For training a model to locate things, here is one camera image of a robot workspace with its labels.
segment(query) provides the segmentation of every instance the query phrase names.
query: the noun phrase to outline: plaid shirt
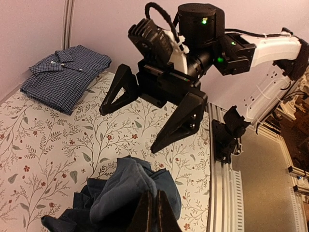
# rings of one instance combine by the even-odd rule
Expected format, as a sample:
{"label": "plaid shirt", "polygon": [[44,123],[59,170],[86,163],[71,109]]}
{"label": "plaid shirt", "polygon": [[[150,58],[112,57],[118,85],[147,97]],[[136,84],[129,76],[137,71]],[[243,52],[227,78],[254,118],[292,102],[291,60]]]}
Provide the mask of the plaid shirt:
{"label": "plaid shirt", "polygon": [[56,51],[30,67],[33,75],[21,91],[62,113],[71,115],[88,85],[109,67],[111,59],[81,45]]}

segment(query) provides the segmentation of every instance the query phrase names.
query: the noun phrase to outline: blue denim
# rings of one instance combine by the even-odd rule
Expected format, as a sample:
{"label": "blue denim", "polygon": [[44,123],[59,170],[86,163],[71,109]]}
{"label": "blue denim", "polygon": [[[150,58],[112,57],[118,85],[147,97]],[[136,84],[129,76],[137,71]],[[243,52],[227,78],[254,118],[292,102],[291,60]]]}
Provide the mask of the blue denim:
{"label": "blue denim", "polygon": [[117,159],[109,180],[88,179],[81,193],[75,193],[73,208],[60,218],[42,217],[51,232],[124,232],[131,223],[139,199],[145,191],[155,197],[163,190],[176,219],[181,212],[177,187],[166,169],[154,172],[148,162],[138,158]]}

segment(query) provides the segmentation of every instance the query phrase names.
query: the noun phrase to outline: pink wall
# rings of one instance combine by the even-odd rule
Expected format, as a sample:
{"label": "pink wall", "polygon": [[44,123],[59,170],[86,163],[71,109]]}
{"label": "pink wall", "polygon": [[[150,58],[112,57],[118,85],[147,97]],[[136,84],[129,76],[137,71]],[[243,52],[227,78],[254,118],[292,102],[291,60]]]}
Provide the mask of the pink wall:
{"label": "pink wall", "polygon": [[61,49],[64,0],[0,0],[0,100]]}
{"label": "pink wall", "polygon": [[[127,31],[144,17],[144,6],[150,0],[76,0],[71,45],[83,44],[90,49],[105,53],[112,58],[110,71],[125,63],[133,72],[142,56],[127,38]],[[169,12],[172,19],[177,6],[190,0],[154,0]],[[238,28],[256,33],[280,32],[287,27],[309,42],[309,1],[308,0],[199,0],[209,2],[225,11],[227,28]],[[159,14],[151,10],[155,22],[168,28]],[[208,94],[209,101],[223,108],[226,98],[233,93],[254,87],[256,77],[266,73],[267,66],[260,66],[250,73],[236,76],[221,75],[211,68],[202,79],[202,89]]]}

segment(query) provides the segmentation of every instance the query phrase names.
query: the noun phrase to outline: floral pattern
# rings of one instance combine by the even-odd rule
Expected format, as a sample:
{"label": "floral pattern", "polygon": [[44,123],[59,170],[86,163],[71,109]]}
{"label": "floral pattern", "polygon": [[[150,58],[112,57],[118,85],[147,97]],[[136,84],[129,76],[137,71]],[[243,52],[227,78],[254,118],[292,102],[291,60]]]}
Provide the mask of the floral pattern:
{"label": "floral pattern", "polygon": [[167,168],[182,197],[178,223],[183,231],[207,225],[210,144],[205,113],[199,132],[152,154],[156,134],[175,110],[137,99],[106,116],[98,109],[113,74],[90,85],[71,116],[17,92],[0,106],[1,231],[47,231],[44,215],[58,217],[72,207],[73,193],[88,178],[108,179],[116,158],[132,155]]}

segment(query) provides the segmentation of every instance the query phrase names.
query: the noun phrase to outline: folded shirt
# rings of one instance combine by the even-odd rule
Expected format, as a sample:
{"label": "folded shirt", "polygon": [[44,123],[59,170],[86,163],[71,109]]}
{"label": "folded shirt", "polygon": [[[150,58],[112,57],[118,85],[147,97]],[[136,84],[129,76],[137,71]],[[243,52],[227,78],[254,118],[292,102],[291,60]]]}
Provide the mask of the folded shirt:
{"label": "folded shirt", "polygon": [[117,159],[109,180],[88,179],[81,193],[75,193],[73,208],[58,219],[44,216],[43,226],[51,232],[125,232],[132,221],[141,195],[163,190],[176,219],[181,212],[177,187],[166,169],[154,172],[150,164],[130,156]]}
{"label": "folded shirt", "polygon": [[111,59],[78,45],[56,51],[30,67],[33,75],[21,91],[47,106],[71,115],[89,84],[110,66]]}

